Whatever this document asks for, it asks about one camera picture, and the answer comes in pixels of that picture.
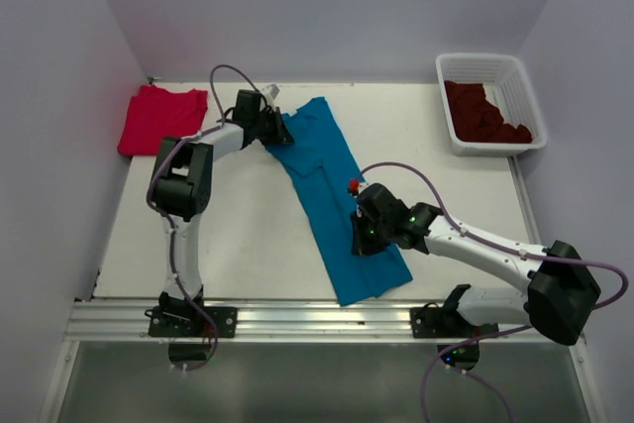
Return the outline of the blue t shirt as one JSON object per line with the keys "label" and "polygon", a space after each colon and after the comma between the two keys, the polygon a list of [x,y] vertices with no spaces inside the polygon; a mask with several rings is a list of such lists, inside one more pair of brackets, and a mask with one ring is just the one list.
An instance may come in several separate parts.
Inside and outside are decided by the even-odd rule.
{"label": "blue t shirt", "polygon": [[352,253],[350,214],[356,203],[346,188],[360,169],[326,99],[313,98],[282,118],[294,144],[267,151],[291,179],[339,304],[380,297],[410,282],[413,276],[396,246],[367,258]]}

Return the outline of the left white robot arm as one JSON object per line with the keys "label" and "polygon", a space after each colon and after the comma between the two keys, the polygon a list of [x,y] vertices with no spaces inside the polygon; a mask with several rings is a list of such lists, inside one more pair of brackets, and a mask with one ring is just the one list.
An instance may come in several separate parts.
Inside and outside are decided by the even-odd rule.
{"label": "left white robot arm", "polygon": [[199,307],[203,284],[198,264],[199,229],[212,195],[214,163],[254,141],[290,146],[294,139],[275,106],[279,88],[238,92],[235,106],[216,126],[183,139],[167,137],[159,146],[147,203],[160,214],[166,239],[167,272],[159,306],[176,306],[170,323],[183,336],[199,334],[206,313]]}

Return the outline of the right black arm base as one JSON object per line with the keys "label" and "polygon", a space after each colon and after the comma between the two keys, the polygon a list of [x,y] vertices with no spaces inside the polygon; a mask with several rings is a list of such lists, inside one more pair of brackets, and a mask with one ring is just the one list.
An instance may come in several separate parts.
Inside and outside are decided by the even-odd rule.
{"label": "right black arm base", "polygon": [[[499,331],[497,324],[474,325],[458,312],[459,299],[472,287],[469,284],[456,286],[442,305],[435,302],[409,310],[409,323],[414,339],[462,339],[493,334]],[[440,358],[444,365],[469,371],[476,367],[480,351],[478,343],[462,346]]]}

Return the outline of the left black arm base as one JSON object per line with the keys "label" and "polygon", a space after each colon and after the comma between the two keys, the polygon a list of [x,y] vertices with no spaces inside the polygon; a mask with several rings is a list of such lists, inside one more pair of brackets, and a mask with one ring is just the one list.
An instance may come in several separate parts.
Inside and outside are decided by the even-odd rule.
{"label": "left black arm base", "polygon": [[145,311],[150,319],[148,334],[168,339],[169,362],[178,369],[193,371],[202,368],[215,355],[220,339],[236,334],[238,309],[230,306],[207,306],[202,294],[177,299],[163,292],[158,305]]}

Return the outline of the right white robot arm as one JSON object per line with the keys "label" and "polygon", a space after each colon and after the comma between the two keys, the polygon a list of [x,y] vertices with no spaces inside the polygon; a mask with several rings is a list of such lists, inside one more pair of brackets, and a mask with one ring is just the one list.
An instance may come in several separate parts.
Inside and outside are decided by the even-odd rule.
{"label": "right white robot arm", "polygon": [[379,183],[352,180],[348,192],[357,204],[351,214],[354,255],[369,257],[396,246],[467,264],[506,283],[504,289],[456,286],[441,313],[450,335],[518,324],[561,345],[578,341],[601,290],[573,246],[556,241],[541,248],[470,230],[437,206],[407,206]]}

